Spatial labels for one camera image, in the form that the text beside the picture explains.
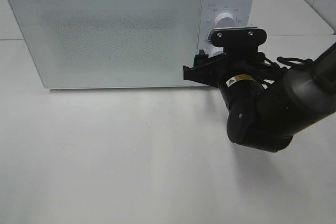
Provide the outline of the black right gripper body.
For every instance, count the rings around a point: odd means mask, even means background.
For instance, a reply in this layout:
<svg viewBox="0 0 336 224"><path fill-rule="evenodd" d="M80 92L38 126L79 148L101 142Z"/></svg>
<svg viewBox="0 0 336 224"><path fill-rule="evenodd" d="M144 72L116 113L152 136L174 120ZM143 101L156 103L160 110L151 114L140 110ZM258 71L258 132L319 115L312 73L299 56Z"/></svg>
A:
<svg viewBox="0 0 336 224"><path fill-rule="evenodd" d="M264 91L261 69L265 55L258 52L257 45L232 44L217 48L220 53L215 66L215 84L228 109L241 100L252 100Z"/></svg>

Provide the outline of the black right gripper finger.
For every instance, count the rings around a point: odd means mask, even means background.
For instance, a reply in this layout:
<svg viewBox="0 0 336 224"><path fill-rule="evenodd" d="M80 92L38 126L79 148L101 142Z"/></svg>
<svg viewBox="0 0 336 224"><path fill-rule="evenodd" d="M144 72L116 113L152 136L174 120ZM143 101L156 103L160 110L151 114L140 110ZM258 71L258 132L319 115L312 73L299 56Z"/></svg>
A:
<svg viewBox="0 0 336 224"><path fill-rule="evenodd" d="M202 65L217 62L225 58L226 54L223 51L219 51L219 54L210 57L203 49L199 50L198 54L194 56L193 67L199 67Z"/></svg>
<svg viewBox="0 0 336 224"><path fill-rule="evenodd" d="M194 81L214 88L219 87L219 80L222 75L222 66L209 65L193 68L183 66L183 80Z"/></svg>

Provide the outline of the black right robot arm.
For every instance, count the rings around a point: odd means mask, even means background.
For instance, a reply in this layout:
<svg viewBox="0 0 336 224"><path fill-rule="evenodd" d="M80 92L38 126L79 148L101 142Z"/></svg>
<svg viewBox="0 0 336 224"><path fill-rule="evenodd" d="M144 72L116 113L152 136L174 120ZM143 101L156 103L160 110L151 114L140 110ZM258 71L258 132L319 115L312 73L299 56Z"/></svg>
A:
<svg viewBox="0 0 336 224"><path fill-rule="evenodd" d="M184 80L218 88L228 109L231 142L268 152L335 112L335 46L318 59L278 57L257 46L225 47L209 57L200 50Z"/></svg>

